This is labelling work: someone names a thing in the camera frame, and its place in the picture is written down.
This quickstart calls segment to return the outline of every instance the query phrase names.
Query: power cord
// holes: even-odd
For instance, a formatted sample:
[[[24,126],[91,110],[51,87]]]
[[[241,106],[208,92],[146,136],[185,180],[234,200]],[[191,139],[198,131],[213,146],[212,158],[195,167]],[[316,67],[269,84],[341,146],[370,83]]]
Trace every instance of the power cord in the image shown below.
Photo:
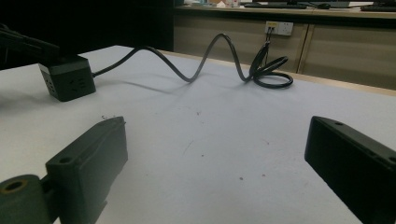
[[[274,27],[268,27],[267,34],[265,35],[265,42],[271,41],[271,34],[274,31]],[[265,56],[265,64],[267,64],[268,54],[270,54],[270,46],[268,45],[267,55]]]
[[[231,41],[231,38],[228,37],[225,34],[219,34],[216,35],[215,38],[213,38],[212,42],[209,44],[209,46],[206,49],[205,55],[201,60],[201,63],[199,64],[195,74],[192,77],[186,77],[184,76],[163,54],[161,54],[158,50],[152,47],[139,47],[139,48],[134,48],[129,52],[127,55],[125,55],[122,59],[120,59],[118,62],[110,65],[109,67],[102,69],[98,72],[92,73],[92,77],[98,77],[102,75],[103,73],[106,73],[121,64],[125,63],[128,59],[130,59],[132,56],[134,56],[138,51],[140,50],[148,50],[155,55],[157,55],[161,60],[163,60],[181,79],[183,79],[186,82],[192,83],[196,78],[198,78],[198,75],[200,74],[204,63],[207,59],[207,56],[210,53],[210,50],[212,50],[213,46],[215,43],[220,39],[224,38],[231,50],[231,53],[233,55],[233,61],[236,66],[236,71],[238,72],[239,77],[242,79],[244,82],[249,82],[251,79],[259,85],[264,88],[270,88],[270,89],[283,89],[289,87],[293,83],[293,78],[289,75],[283,74],[283,73],[278,73],[274,72],[277,68],[279,68],[282,64],[284,64],[287,60],[288,57],[281,57],[278,58],[270,63],[265,63],[265,66],[262,66],[262,61],[264,58],[268,57],[268,50],[269,50],[269,45],[270,41],[266,39],[265,44],[261,47],[259,52],[257,53],[256,57],[253,60],[253,63],[251,64],[249,71],[248,71],[248,76],[245,77],[242,69],[241,69],[241,64],[239,62],[238,55],[236,54],[235,46],[233,45],[233,42]],[[287,82],[281,83],[281,84],[269,84],[262,82],[262,79],[266,77],[283,77],[287,80]]]
[[[6,26],[3,23],[0,23],[0,26],[2,26],[4,29],[9,30],[8,26]],[[8,48],[4,49],[4,58],[2,59],[2,61],[0,62],[0,64],[6,64],[7,63],[7,59],[8,59]]]

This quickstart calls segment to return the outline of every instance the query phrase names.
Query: screw hole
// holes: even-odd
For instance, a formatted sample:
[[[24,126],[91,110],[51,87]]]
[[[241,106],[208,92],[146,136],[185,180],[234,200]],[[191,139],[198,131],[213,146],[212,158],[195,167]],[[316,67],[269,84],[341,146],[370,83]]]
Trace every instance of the screw hole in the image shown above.
[[[21,181],[16,181],[6,186],[6,191],[13,191],[20,188],[23,185]]]
[[[60,162],[60,163],[68,163],[68,162],[70,162],[71,160],[72,160],[71,158],[66,157],[66,158],[60,159],[59,162]]]

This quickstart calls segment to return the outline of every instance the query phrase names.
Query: black plastic part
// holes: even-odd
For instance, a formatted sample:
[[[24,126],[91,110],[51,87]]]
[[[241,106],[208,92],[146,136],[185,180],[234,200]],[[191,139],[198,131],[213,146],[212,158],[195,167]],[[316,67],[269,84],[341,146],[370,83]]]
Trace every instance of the black plastic part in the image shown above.
[[[61,102],[96,92],[90,64],[74,55],[52,63],[39,64],[49,94]]]
[[[40,62],[50,62],[59,56],[58,46],[21,35],[7,28],[0,28],[0,48],[22,52],[37,58]]]
[[[128,160],[123,117],[97,123],[46,163],[63,224],[95,223]]]
[[[38,176],[20,175],[0,184],[0,223],[52,223]]]
[[[362,223],[395,223],[395,151],[341,122],[313,117],[305,160]]]
[[[93,224],[128,160],[123,117],[97,123],[46,164],[48,175],[0,183],[1,224]]]

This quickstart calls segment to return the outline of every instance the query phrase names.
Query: desk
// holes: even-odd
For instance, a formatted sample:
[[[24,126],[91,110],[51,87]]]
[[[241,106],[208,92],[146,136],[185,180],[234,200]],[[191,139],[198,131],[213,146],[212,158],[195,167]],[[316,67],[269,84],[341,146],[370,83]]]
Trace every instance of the desk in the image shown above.
[[[130,49],[83,54],[92,71]],[[169,59],[185,74],[199,61]],[[360,223],[304,161],[312,116],[337,119],[396,148],[396,98],[303,80],[286,90],[244,84],[209,62],[186,84],[149,52],[60,103],[37,65],[0,72],[0,179],[45,162],[105,118],[124,116],[129,161],[97,223]]]
[[[365,12],[358,8],[307,9],[251,7],[175,7],[176,15],[223,17],[246,20],[294,21],[298,23],[395,28],[394,12]]]

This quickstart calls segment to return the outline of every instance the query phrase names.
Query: coiled cable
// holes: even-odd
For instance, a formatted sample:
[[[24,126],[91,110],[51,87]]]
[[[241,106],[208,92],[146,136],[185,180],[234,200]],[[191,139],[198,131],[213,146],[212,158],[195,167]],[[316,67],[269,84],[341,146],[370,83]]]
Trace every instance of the coiled cable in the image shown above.
[[[269,41],[266,41],[265,44],[262,46],[262,48],[259,50],[259,52],[257,53],[256,57],[253,60],[253,63],[250,66],[248,76],[245,77],[242,72],[241,64],[239,62],[239,58],[236,53],[235,46],[233,45],[231,38],[225,34],[219,34],[219,35],[216,35],[215,38],[213,38],[212,42],[209,44],[209,46],[206,49],[206,52],[204,54],[204,57],[201,60],[201,63],[199,64],[195,74],[192,77],[184,76],[175,67],[175,65],[172,64],[163,54],[161,54],[155,48],[147,47],[147,46],[134,48],[133,50],[131,50],[131,52],[129,52],[127,55],[125,55],[118,62],[116,62],[116,63],[110,65],[109,67],[102,69],[96,73],[92,73],[92,76],[93,77],[100,76],[103,73],[106,73],[106,72],[120,66],[121,64],[125,63],[128,59],[130,59],[132,56],[134,56],[138,51],[148,50],[148,51],[154,53],[155,55],[157,55],[161,60],[163,60],[181,79],[183,79],[186,82],[192,83],[196,78],[198,78],[198,75],[201,73],[201,70],[204,67],[207,56],[209,55],[210,51],[213,49],[213,46],[216,44],[216,42],[220,38],[224,38],[227,41],[227,43],[230,47],[231,53],[233,55],[233,61],[236,66],[236,71],[238,72],[238,75],[242,79],[242,81],[248,82],[251,79],[253,79],[253,81],[256,84],[258,84],[259,86],[262,86],[264,88],[270,88],[270,89],[287,88],[288,86],[290,86],[292,84],[293,78],[291,76],[283,74],[283,73],[274,72],[274,70],[279,68],[282,64],[284,64],[288,60],[288,57],[278,58],[278,59],[266,64],[265,66],[261,67],[262,61],[264,60],[265,56],[268,54],[268,49],[269,49],[269,44],[270,44]],[[262,82],[262,79],[265,77],[283,77],[287,80],[287,82],[281,83],[281,84],[269,84],[269,83]]]

